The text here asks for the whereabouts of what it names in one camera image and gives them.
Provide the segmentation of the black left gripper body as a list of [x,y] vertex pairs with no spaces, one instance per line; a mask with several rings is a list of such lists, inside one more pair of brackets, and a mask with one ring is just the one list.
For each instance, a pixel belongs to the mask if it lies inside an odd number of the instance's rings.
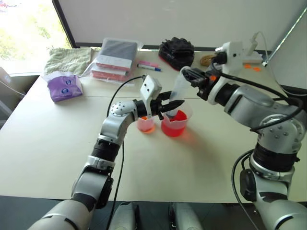
[[151,116],[158,116],[159,120],[163,120],[164,117],[162,115],[162,101],[164,100],[164,96],[158,95],[156,99],[151,100]]

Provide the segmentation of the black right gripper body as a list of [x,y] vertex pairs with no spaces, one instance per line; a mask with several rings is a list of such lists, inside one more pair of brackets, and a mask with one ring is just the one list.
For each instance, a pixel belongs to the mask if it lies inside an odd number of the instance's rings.
[[215,84],[217,83],[217,75],[214,71],[210,70],[203,73],[202,77],[199,79],[199,92],[197,95],[202,98],[203,100],[207,101],[209,94]]

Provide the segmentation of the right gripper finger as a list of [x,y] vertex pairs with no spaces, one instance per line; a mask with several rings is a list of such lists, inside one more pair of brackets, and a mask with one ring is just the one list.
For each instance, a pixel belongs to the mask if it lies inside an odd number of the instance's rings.
[[196,78],[191,80],[192,87],[204,87],[206,85],[206,78]]
[[204,79],[205,72],[198,68],[184,69],[184,78],[186,80]]

